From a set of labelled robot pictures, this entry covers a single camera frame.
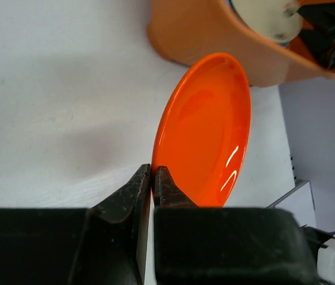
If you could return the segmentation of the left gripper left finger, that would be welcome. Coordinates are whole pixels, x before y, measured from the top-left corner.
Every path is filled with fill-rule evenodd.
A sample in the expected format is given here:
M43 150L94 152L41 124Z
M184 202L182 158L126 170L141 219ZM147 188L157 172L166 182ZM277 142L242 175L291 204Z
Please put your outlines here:
M0 284L143 284L150 186L143 164L91 208L0 208Z

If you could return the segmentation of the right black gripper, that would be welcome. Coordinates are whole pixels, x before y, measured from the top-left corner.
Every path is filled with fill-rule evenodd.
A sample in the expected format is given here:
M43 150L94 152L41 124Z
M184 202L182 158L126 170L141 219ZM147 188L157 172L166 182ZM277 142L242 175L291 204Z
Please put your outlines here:
M312 57L335 70L335 1L301 1L297 13L304 19L299 37Z

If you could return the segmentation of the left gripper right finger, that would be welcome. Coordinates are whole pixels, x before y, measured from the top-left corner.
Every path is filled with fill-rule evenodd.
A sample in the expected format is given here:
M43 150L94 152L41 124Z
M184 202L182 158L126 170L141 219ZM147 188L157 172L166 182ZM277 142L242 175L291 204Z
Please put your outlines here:
M154 186L158 284L316 284L317 267L292 213L199 207L159 167Z

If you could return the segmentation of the cream white round plate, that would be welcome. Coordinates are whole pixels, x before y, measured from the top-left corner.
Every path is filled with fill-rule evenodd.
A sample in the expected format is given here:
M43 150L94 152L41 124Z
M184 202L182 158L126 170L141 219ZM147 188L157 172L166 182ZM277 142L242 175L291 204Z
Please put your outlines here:
M229 3L245 25L281 46L288 46L302 30L298 1L233 0Z

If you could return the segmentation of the orange round plate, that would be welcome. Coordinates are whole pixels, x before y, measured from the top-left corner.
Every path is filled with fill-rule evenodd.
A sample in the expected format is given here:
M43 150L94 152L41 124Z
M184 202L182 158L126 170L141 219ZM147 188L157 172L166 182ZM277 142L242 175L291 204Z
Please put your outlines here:
M211 53L183 75L155 136L151 169L165 166L200 207L225 205L240 174L251 129L251 95L241 64Z

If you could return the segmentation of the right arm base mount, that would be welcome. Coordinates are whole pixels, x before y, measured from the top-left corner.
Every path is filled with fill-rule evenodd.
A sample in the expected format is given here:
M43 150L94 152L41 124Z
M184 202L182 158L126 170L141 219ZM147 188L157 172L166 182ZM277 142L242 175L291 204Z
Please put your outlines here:
M320 284L335 284L335 232L302 226L317 265Z

